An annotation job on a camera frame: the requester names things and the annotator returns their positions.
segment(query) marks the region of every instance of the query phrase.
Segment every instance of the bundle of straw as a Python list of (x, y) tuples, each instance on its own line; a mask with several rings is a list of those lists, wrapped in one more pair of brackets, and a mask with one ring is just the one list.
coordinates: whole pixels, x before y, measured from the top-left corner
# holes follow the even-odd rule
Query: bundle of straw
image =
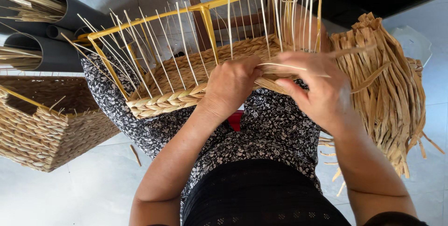
[(0, 47), (0, 70), (34, 70), (41, 61), (40, 50)]
[(53, 23), (61, 19), (67, 5), (57, 0), (11, 0), (18, 3), (18, 7), (9, 7), (19, 13), (16, 16), (5, 17), (17, 21)]
[[(352, 90), (353, 107), (360, 114), (370, 138), (397, 174), (409, 178), (406, 161), (409, 150), (418, 144), (426, 158), (422, 137), (444, 153), (423, 132), (426, 121), (423, 67), (419, 60), (404, 56), (400, 43), (381, 25), (381, 18), (369, 13), (358, 19), (352, 30), (331, 35), (332, 49), (376, 47), (338, 57), (336, 63), (350, 77), (352, 89), (359, 89)], [(378, 70), (381, 73), (372, 77), (373, 71)], [(370, 84), (364, 87), (361, 83), (364, 81)], [(322, 139), (319, 144), (332, 146), (330, 143), (331, 139)]]

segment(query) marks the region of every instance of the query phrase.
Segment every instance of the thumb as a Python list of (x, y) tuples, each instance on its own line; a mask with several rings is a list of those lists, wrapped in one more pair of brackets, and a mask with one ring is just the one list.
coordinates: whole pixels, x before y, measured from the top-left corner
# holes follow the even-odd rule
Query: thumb
[(304, 110), (309, 106), (308, 94), (304, 89), (297, 85), (293, 80), (282, 78), (277, 79), (276, 83), (290, 95), (297, 103), (300, 109)]
[(260, 77), (263, 75), (263, 72), (260, 69), (255, 68), (254, 71), (252, 72), (251, 76), (250, 76), (250, 80), (252, 82), (255, 81), (255, 79), (257, 79), (257, 77)]

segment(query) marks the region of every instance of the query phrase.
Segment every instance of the woman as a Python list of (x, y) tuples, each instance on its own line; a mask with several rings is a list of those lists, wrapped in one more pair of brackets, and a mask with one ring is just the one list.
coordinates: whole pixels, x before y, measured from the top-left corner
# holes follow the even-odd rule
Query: woman
[[(310, 56), (285, 52), (278, 59), (307, 67)], [(196, 108), (144, 120), (135, 119), (115, 85), (83, 60), (100, 107), (154, 157), (135, 194), (130, 225), (173, 226), (181, 219), (195, 226), (349, 225), (322, 196), (314, 173), (320, 127), (335, 138), (357, 225), (425, 225), (352, 109), (348, 79), (324, 55), (316, 60), (329, 77), (299, 71), (308, 92), (301, 81), (277, 80), (291, 97), (252, 92), (261, 74), (258, 57), (225, 62), (213, 70)], [(131, 90), (129, 81), (123, 85)], [(243, 103), (242, 131), (233, 132), (226, 119)]]

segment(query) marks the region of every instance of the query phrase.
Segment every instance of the black top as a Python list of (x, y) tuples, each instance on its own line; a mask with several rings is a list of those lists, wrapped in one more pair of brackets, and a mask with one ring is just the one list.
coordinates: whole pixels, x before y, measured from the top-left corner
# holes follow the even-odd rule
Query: black top
[[(350, 223), (302, 173), (274, 160), (222, 164), (203, 177), (185, 202), (183, 226), (343, 225)], [(365, 225), (426, 225), (400, 212)]]

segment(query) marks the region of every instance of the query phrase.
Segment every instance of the wooden leg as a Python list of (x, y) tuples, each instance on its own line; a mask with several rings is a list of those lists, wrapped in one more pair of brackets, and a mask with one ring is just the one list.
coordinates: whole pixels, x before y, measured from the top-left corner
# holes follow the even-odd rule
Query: wooden leg
[[(201, 0), (190, 0), (190, 5), (197, 5), (201, 3)], [(207, 33), (207, 28), (204, 24), (202, 14), (200, 11), (193, 11), (194, 26), (196, 29), (196, 35), (198, 37), (199, 51), (205, 51), (211, 48), (210, 39)]]

